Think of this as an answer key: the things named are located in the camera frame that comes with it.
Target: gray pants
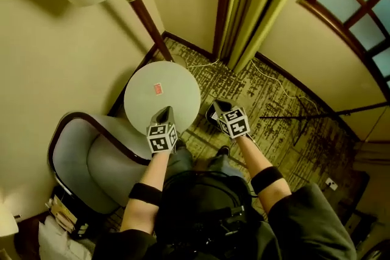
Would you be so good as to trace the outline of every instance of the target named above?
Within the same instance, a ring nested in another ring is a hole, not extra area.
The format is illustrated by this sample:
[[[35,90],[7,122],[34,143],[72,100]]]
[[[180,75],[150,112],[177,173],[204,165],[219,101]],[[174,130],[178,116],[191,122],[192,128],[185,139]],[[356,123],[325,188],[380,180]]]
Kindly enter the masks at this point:
[[[220,171],[227,175],[236,175],[237,177],[244,178],[243,174],[238,170],[229,165],[228,156],[223,155],[218,157],[215,161],[210,163],[207,170],[209,171]],[[176,150],[175,154],[169,156],[168,166],[166,168],[165,180],[169,179],[175,174],[179,174],[184,171],[193,169],[193,156],[189,150],[185,147],[181,147]]]

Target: white cable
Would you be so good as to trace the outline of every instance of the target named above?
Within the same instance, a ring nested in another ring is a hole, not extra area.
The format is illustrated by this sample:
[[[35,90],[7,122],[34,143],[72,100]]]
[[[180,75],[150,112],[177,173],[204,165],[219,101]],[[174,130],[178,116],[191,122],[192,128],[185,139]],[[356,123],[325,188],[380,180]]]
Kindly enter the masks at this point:
[[[209,64],[204,64],[204,65],[192,65],[192,66],[187,66],[187,68],[201,68],[203,66],[210,66],[210,65],[213,65],[215,63],[217,63],[219,60],[217,59],[215,62],[213,63],[209,63]]]
[[[309,101],[310,103],[312,103],[312,104],[314,105],[314,107],[316,108],[317,113],[319,114],[317,105],[316,105],[312,100],[309,100],[307,97],[304,97],[304,96],[300,96],[300,97],[298,97],[298,96],[295,96],[295,97],[289,96],[289,95],[287,94],[286,90],[283,88],[282,83],[281,83],[278,79],[273,78],[273,77],[271,77],[271,76],[268,76],[268,75],[264,74],[262,71],[260,71],[260,70],[257,68],[257,66],[256,66],[256,64],[254,63],[253,60],[251,60],[251,62],[252,62],[252,64],[253,64],[253,66],[255,67],[255,69],[257,69],[257,71],[258,71],[261,75],[263,75],[263,76],[265,76],[265,77],[267,77],[267,78],[276,80],[276,81],[279,83],[280,87],[282,88],[283,92],[285,93],[286,97],[289,97],[290,99],[293,99],[293,100],[295,100],[296,98],[299,98],[299,99],[305,99],[305,100]]]

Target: patterned carpet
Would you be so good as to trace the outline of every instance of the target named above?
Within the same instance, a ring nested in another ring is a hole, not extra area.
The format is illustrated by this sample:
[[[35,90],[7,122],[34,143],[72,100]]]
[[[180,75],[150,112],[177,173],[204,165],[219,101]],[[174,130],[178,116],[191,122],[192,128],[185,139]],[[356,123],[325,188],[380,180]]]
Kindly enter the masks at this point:
[[[165,41],[171,53],[181,56],[187,66],[210,63],[204,56],[172,39],[167,38]],[[161,59],[161,55],[156,56],[156,59]],[[275,70],[257,59],[253,61],[264,74],[279,79],[290,96],[309,98]],[[249,173],[237,145],[204,117],[214,99],[233,99],[244,107],[249,117],[252,137],[264,155],[279,168],[291,189],[295,191],[306,183],[317,183],[339,217],[342,217],[345,205],[352,204],[363,178],[360,172],[352,170],[354,142],[336,121],[330,118],[310,121],[294,145],[300,127],[297,120],[261,118],[303,113],[299,101],[286,97],[277,81],[261,75],[251,63],[237,75],[221,62],[189,70],[195,76],[202,96],[196,120],[182,133],[182,139],[194,159],[205,160],[215,156],[221,146],[231,146],[230,164],[239,169],[249,182]],[[306,99],[302,99],[302,103],[309,114],[317,113],[312,103]],[[338,184],[336,191],[326,186],[328,177]],[[253,200],[253,207],[264,215],[258,199]]]

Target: white round table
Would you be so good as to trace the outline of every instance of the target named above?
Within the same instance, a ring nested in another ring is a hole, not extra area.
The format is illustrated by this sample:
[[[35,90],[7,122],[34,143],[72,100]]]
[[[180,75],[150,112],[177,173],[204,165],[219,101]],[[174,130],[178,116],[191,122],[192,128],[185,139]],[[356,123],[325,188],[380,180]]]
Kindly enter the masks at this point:
[[[167,106],[173,107],[176,130],[185,131],[199,112],[199,86],[194,76],[177,63],[150,63],[137,71],[127,84],[124,94],[127,118],[146,135],[152,116]]]

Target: window frame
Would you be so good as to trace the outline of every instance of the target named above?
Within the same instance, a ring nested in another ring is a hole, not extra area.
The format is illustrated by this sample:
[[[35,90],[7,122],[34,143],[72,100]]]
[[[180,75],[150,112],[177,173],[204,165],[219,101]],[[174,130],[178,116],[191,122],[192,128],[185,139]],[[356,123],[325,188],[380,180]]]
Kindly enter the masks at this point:
[[[384,77],[373,61],[374,56],[390,47],[390,33],[386,30],[382,22],[378,19],[372,10],[372,8],[379,2],[379,0],[357,1],[360,4],[360,8],[344,23],[337,19],[337,17],[329,12],[322,4],[317,2],[317,0],[298,0],[298,3],[308,9],[310,12],[314,13],[350,46],[350,48],[366,65],[367,69],[374,77],[386,100],[390,101],[390,88],[388,86],[388,82],[390,82],[390,75]],[[358,22],[362,17],[364,17],[365,14],[368,14],[373,19],[385,37],[382,42],[368,51],[365,50],[363,45],[349,30],[349,28]]]

